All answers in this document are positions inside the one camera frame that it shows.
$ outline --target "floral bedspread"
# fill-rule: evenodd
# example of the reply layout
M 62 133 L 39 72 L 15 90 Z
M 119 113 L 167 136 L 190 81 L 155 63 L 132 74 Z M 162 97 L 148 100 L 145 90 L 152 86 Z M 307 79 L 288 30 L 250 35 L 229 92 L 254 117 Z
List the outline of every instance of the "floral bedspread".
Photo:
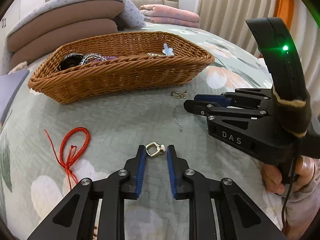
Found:
M 67 176 L 44 129 L 59 152 L 64 136 L 79 126 L 89 130 L 91 141 L 71 167 L 78 180 L 106 178 L 123 168 L 140 144 L 174 144 L 177 155 L 206 177 L 232 178 L 280 228 L 281 198 L 265 192 L 257 160 L 210 137 L 206 120 L 187 113 L 184 100 L 170 96 L 172 91 L 187 90 L 187 99 L 193 99 L 196 94 L 235 88 L 271 88 L 264 61 L 201 29 L 147 23 L 125 31 L 178 34 L 212 53 L 215 62 L 184 86 L 105 95 L 69 105 L 28 89 L 28 79 L 47 56 L 33 62 L 0 134 L 0 215 L 11 232 L 26 240 L 69 192 Z M 83 142 L 84 135 L 73 135 L 66 149 L 71 144 L 79 149 Z M 127 239 L 188 239 L 188 201 L 172 198 L 166 156 L 147 160 L 140 198 L 125 206 Z

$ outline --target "wicker basket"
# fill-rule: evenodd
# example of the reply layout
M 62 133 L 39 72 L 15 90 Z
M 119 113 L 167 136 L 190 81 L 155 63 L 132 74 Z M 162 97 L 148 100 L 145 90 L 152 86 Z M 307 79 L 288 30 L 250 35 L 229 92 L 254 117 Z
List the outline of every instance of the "wicker basket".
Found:
M 164 43 L 173 48 L 174 56 L 113 59 L 58 72 L 61 60 L 69 53 L 118 57 L 162 53 Z M 184 85 L 213 61 L 209 52 L 172 33 L 115 33 L 62 45 L 38 67 L 28 87 L 68 104 L 107 92 Z

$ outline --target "silver bolt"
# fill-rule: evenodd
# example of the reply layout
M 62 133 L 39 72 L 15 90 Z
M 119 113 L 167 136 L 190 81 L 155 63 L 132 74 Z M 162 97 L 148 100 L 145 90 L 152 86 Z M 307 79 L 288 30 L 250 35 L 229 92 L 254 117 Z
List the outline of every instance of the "silver bolt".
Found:
M 90 179 L 85 178 L 85 179 L 81 180 L 81 184 L 82 184 L 83 186 L 89 185 L 89 184 L 90 184 Z
M 119 170 L 119 171 L 118 171 L 118 175 L 119 175 L 119 176 L 125 176 L 125 175 L 127 175 L 127 174 L 128 174 L 127 170 Z
M 195 174 L 195 171 L 193 169 L 187 169 L 184 174 L 188 175 L 188 176 L 192 176 L 193 174 Z
M 225 184 L 225 185 L 231 185 L 232 184 L 232 179 L 230 179 L 230 178 L 223 178 L 222 179 L 222 182 L 223 182 L 223 184 Z

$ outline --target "human hand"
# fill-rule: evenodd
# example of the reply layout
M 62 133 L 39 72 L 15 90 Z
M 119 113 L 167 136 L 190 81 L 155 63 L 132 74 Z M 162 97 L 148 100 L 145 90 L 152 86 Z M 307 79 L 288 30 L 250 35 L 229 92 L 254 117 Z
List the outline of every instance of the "human hand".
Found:
M 314 160 L 310 157 L 300 156 L 297 161 L 295 172 L 299 174 L 298 180 L 293 184 L 292 191 L 297 192 L 308 185 L 313 178 L 315 169 Z M 284 185 L 281 183 L 282 175 L 276 166 L 269 164 L 261 165 L 262 179 L 265 182 L 267 192 L 283 194 Z

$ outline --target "red string bracelet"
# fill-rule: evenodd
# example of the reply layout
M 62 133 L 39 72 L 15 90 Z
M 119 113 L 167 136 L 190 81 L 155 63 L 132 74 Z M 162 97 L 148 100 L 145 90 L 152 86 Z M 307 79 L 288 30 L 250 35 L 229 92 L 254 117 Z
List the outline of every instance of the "red string bracelet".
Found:
M 67 135 L 64 137 L 64 139 L 62 140 L 62 143 L 60 145 L 60 161 L 57 157 L 57 154 L 56 154 L 56 151 L 54 150 L 54 147 L 53 147 L 53 143 L 52 143 L 52 140 L 47 132 L 47 130 L 45 129 L 44 130 L 45 133 L 47 134 L 48 138 L 49 138 L 49 141 L 51 142 L 51 146 L 52 146 L 52 150 L 54 152 L 54 155 L 57 159 L 57 162 L 61 165 L 62 168 L 64 168 L 64 170 L 66 171 L 66 174 L 68 176 L 68 180 L 69 180 L 69 186 L 70 186 L 70 190 L 72 189 L 71 187 L 71 181 L 70 181 L 70 176 L 71 178 L 73 179 L 73 181 L 75 182 L 75 184 L 78 183 L 78 179 L 76 177 L 76 175 L 73 174 L 73 172 L 70 170 L 70 167 L 76 162 L 76 160 L 81 156 L 81 154 L 86 150 L 88 144 L 89 144 L 89 141 L 90 141 L 90 133 L 89 131 L 84 128 L 84 127 L 77 127 L 77 128 L 74 128 L 73 130 L 71 130 L 70 132 L 67 133 Z M 79 132 L 79 131 L 82 131 L 85 133 L 85 141 L 84 141 L 84 144 L 83 146 L 81 147 L 81 149 L 78 151 L 78 153 L 76 154 L 76 151 L 77 151 L 77 147 L 76 146 L 73 146 L 71 145 L 70 147 L 70 151 L 69 151 L 69 154 L 68 154 L 68 158 L 67 158 L 67 162 L 65 163 L 63 161 L 63 150 L 64 150 L 64 147 L 68 141 L 68 139 L 70 138 L 71 135 L 73 135 L 74 133 L 76 132 Z

